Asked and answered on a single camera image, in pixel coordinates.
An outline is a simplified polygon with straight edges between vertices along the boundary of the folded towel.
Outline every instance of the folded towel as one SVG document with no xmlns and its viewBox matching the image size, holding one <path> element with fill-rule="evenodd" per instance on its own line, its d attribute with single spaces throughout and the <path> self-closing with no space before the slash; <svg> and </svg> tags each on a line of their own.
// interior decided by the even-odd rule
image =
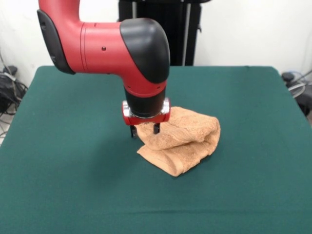
<svg viewBox="0 0 312 234">
<path fill-rule="evenodd" d="M 172 107 L 169 122 L 161 123 L 160 133 L 153 133 L 152 123 L 137 127 L 144 142 L 138 154 L 169 173 L 179 176 L 211 155 L 219 142 L 217 118 L 198 114 L 181 107 Z"/>
</svg>

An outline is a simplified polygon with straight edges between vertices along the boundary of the green tablecloth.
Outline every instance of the green tablecloth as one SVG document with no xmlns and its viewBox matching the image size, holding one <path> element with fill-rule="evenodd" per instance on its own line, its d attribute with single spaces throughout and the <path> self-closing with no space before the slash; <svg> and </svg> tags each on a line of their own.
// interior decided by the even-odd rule
<svg viewBox="0 0 312 234">
<path fill-rule="evenodd" d="M 38 69 L 0 148 L 0 234 L 312 233 L 312 131 L 269 67 L 173 67 L 173 106 L 216 116 L 175 178 L 136 151 L 113 75 Z"/>
</svg>

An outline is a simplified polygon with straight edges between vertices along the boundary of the black cable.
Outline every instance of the black cable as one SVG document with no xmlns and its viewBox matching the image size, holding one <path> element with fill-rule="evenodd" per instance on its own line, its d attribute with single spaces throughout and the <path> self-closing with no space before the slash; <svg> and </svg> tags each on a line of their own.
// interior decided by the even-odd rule
<svg viewBox="0 0 312 234">
<path fill-rule="evenodd" d="M 25 84 L 12 80 L 11 76 L 0 72 L 0 113 L 14 115 L 27 90 Z M 15 112 L 8 111 L 12 105 Z"/>
<path fill-rule="evenodd" d="M 2 119 L 0 119 L 0 122 L 1 122 L 1 123 L 5 123 L 5 124 L 9 124 L 9 125 L 11 124 L 11 123 L 6 122 L 6 121 L 4 121 L 4 120 L 2 120 Z"/>
<path fill-rule="evenodd" d="M 8 72 L 12 75 L 11 69 L 5 65 L 2 54 L 1 54 L 1 49 L 0 49 L 0 61 L 2 62 L 2 64 L 4 65 L 4 67 L 8 70 Z"/>
<path fill-rule="evenodd" d="M 294 79 L 293 81 L 291 81 L 290 84 L 296 83 L 297 81 L 299 81 L 299 80 L 301 80 L 301 79 L 307 77 L 307 76 L 310 75 L 311 73 L 312 73 L 312 70 L 308 71 L 306 74 L 304 74 L 304 75 L 300 76 L 299 78 Z"/>
</svg>

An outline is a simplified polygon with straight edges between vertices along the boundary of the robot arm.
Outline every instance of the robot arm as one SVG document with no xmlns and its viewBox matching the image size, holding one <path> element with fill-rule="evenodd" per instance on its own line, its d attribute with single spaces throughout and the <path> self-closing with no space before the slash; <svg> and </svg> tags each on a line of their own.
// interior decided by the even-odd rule
<svg viewBox="0 0 312 234">
<path fill-rule="evenodd" d="M 122 112 L 128 125 L 167 121 L 170 54 L 162 27 L 152 19 L 82 22 L 79 3 L 39 0 L 39 22 L 54 65 L 70 74 L 120 76 L 127 99 Z"/>
</svg>

